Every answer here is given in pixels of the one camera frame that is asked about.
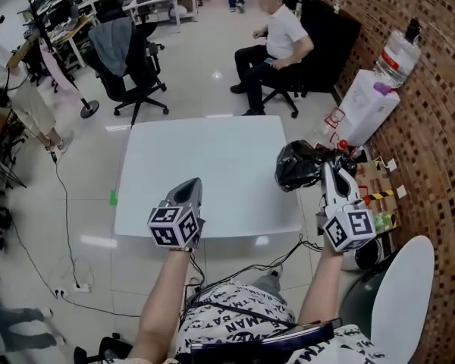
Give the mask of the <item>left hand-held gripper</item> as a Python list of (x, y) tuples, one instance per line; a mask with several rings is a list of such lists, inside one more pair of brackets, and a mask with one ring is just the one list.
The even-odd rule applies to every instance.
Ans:
[(156, 246), (184, 249), (197, 244), (205, 221), (198, 208), (202, 205), (202, 181), (191, 178), (172, 189), (165, 200), (151, 211), (147, 226)]

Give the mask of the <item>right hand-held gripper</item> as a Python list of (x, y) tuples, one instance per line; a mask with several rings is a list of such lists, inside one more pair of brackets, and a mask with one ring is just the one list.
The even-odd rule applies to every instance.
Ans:
[[(376, 237), (372, 210), (360, 199), (355, 178), (341, 168), (334, 172), (326, 162), (323, 166), (326, 207), (317, 215), (318, 229), (325, 235), (336, 252), (359, 249)], [(347, 185), (346, 194), (339, 191), (337, 177)], [(349, 203), (327, 213), (328, 206)]]

